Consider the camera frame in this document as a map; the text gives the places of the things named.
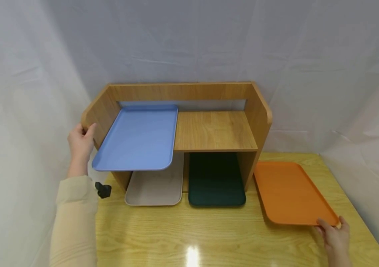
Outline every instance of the right hand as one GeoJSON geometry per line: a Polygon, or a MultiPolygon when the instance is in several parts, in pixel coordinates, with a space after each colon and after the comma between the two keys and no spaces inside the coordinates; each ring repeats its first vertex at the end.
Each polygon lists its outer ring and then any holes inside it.
{"type": "Polygon", "coordinates": [[[339,216],[340,229],[332,227],[323,219],[318,219],[320,227],[315,227],[324,240],[324,247],[328,256],[348,256],[349,255],[349,224],[339,216]]]}

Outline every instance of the finger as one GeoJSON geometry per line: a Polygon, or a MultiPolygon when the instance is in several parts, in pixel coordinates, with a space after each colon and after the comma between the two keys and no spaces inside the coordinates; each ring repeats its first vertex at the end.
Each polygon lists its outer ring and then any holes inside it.
{"type": "Polygon", "coordinates": [[[339,216],[339,220],[340,224],[342,225],[341,229],[349,232],[349,223],[342,216],[339,216]]]}
{"type": "Polygon", "coordinates": [[[315,230],[321,235],[322,239],[324,240],[325,242],[325,234],[324,234],[324,231],[323,229],[321,229],[321,227],[314,227],[315,230]]]}
{"type": "Polygon", "coordinates": [[[318,223],[319,225],[321,225],[321,227],[322,227],[325,231],[327,231],[327,230],[329,230],[329,229],[332,229],[332,227],[330,226],[330,224],[329,224],[328,222],[326,222],[325,220],[321,219],[321,218],[318,218],[318,219],[317,219],[317,223],[318,223]]]}
{"type": "Polygon", "coordinates": [[[96,124],[94,123],[94,124],[91,124],[90,125],[90,127],[89,127],[89,129],[87,130],[87,132],[86,132],[86,137],[87,138],[93,138],[93,136],[94,136],[94,132],[96,131],[96,124]]]}
{"type": "Polygon", "coordinates": [[[79,134],[83,134],[83,126],[82,124],[77,124],[74,129],[72,129],[73,132],[77,132],[79,134]]]}

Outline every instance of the wooden shelf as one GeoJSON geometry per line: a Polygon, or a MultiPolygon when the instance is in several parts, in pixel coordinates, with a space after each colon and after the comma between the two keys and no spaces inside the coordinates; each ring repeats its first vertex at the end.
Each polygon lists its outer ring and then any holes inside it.
{"type": "MultiPolygon", "coordinates": [[[[121,110],[120,101],[237,99],[246,100],[244,111],[179,112],[174,150],[238,152],[240,172],[247,190],[272,123],[268,103],[254,82],[108,84],[83,112],[82,126],[87,130],[91,124],[97,123],[94,146],[99,149],[121,110]]],[[[124,190],[131,173],[112,172],[124,190]]],[[[187,191],[187,179],[184,179],[183,191],[187,191]]]]}
{"type": "Polygon", "coordinates": [[[257,151],[243,111],[179,112],[174,150],[257,151]]]}

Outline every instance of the beige sleeve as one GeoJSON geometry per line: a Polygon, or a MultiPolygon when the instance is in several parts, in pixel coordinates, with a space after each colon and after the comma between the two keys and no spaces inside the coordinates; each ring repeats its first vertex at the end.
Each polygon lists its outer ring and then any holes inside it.
{"type": "Polygon", "coordinates": [[[50,245],[51,267],[95,267],[97,191],[88,176],[60,182],[50,245]]]}

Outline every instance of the wooden table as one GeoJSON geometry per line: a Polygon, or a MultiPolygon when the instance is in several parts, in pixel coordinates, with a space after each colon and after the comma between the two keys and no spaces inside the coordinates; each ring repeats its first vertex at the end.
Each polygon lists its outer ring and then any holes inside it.
{"type": "MultiPolygon", "coordinates": [[[[351,227],[354,266],[379,266],[379,245],[321,157],[262,153],[260,160],[302,165],[315,185],[351,227]]],[[[327,266],[322,240],[312,227],[268,221],[251,181],[242,208],[192,208],[187,193],[173,207],[130,207],[113,187],[99,201],[96,217],[99,267],[116,266],[327,266]]]]}

